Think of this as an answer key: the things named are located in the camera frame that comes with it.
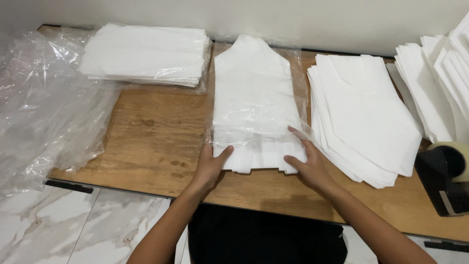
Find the plastic wrap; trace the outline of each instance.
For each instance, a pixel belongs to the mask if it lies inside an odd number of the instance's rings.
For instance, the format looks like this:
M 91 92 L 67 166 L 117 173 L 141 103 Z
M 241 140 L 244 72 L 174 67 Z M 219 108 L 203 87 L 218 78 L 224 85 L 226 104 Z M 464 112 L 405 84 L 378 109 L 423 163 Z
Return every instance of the plastic wrap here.
M 265 42 L 245 34 L 236 42 L 217 38 L 210 68 L 208 116 L 204 140 L 215 156 L 228 145 L 234 152 L 223 169 L 249 173 L 256 168 L 296 169 L 283 160 L 305 161 L 297 135 L 308 139 L 308 88 L 301 49 L 286 42 Z
M 117 82 L 78 71 L 91 31 L 15 39 L 0 79 L 0 192 L 41 190 L 52 168 L 73 172 L 104 152 Z
M 109 23 L 86 45 L 80 71 L 90 79 L 157 84 L 162 85 L 160 90 L 203 94 L 211 51 L 212 41 L 203 29 Z

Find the wood grain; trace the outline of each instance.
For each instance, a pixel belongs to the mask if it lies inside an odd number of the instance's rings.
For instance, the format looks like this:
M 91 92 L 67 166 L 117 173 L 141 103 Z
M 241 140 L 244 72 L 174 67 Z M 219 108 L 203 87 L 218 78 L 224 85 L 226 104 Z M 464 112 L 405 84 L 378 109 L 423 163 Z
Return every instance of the wood grain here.
M 316 64 L 315 55 L 302 52 L 304 73 Z M 157 86 L 145 87 L 121 93 L 104 154 L 77 174 L 54 171 L 50 178 L 177 197 L 197 166 L 206 96 L 164 94 Z M 307 111 L 310 120 L 310 105 Z M 337 182 L 400 231 L 469 241 L 469 216 L 438 216 L 415 171 L 409 178 L 399 176 L 394 187 L 378 190 L 353 182 L 323 159 Z M 296 176 L 270 169 L 253 170 L 250 175 L 224 171 L 221 178 L 206 202 L 344 223 L 327 201 Z

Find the stack of folded gowns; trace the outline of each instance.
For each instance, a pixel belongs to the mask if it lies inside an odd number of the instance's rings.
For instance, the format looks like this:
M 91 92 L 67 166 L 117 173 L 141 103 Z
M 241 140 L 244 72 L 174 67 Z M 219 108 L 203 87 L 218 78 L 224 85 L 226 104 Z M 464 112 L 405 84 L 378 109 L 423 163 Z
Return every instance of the stack of folded gowns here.
M 411 176 L 422 131 L 383 59 L 318 54 L 316 62 L 308 69 L 315 146 L 352 180 L 376 188 Z
M 424 36 L 421 42 L 397 47 L 395 58 L 425 136 L 433 143 L 469 143 L 469 14 L 448 37 Z
M 90 79 L 196 87 L 211 43 L 203 29 L 109 23 L 87 43 L 80 71 Z
M 296 173 L 283 160 L 292 155 L 306 161 L 300 140 L 287 129 L 302 127 L 288 60 L 262 39 L 245 34 L 214 60 L 214 156 L 234 146 L 223 169 L 249 173 L 278 168 Z

